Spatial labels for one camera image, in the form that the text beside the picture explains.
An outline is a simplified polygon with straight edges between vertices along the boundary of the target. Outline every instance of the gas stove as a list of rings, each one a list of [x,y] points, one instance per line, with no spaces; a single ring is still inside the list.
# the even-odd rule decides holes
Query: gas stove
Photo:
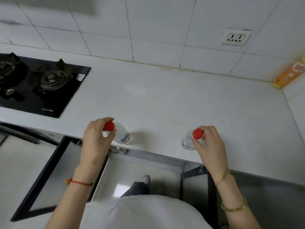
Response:
[[[0,53],[0,107],[59,118],[90,69]]]

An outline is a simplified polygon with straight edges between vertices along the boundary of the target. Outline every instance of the red string bracelet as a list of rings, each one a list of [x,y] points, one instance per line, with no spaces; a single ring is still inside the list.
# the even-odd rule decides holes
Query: red string bracelet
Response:
[[[81,185],[84,185],[84,186],[89,186],[89,187],[93,185],[93,182],[91,182],[91,183],[84,183],[84,182],[74,181],[74,180],[72,180],[72,178],[66,179],[66,184],[70,184],[71,182],[72,183],[81,184]]]

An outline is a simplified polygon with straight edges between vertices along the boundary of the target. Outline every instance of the gold bracelet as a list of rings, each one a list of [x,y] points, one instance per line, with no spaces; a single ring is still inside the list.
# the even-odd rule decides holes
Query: gold bracelet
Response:
[[[244,209],[244,208],[248,205],[246,198],[243,197],[243,199],[244,199],[244,204],[243,204],[242,206],[240,206],[240,207],[237,207],[237,208],[235,208],[235,209],[228,209],[228,208],[225,208],[225,207],[224,207],[224,204],[222,203],[222,204],[221,204],[221,208],[222,208],[224,211],[227,211],[227,212],[241,211],[242,209]]]
[[[230,171],[227,168],[226,171],[224,172],[224,175],[222,176],[222,179],[217,184],[215,184],[215,185],[217,186],[221,181],[223,181],[229,173],[230,173]]]

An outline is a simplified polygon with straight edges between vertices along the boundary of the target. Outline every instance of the white outlet cover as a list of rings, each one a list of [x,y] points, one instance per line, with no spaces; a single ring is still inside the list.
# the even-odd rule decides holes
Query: white outlet cover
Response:
[[[222,37],[221,44],[230,46],[243,46],[249,39],[251,30],[227,29]]]

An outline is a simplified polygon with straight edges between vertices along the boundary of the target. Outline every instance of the orange bottle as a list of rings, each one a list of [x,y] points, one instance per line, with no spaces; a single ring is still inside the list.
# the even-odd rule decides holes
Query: orange bottle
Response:
[[[283,88],[303,72],[305,72],[305,57],[303,57],[301,61],[297,61],[290,69],[278,77],[274,81],[273,87]]]

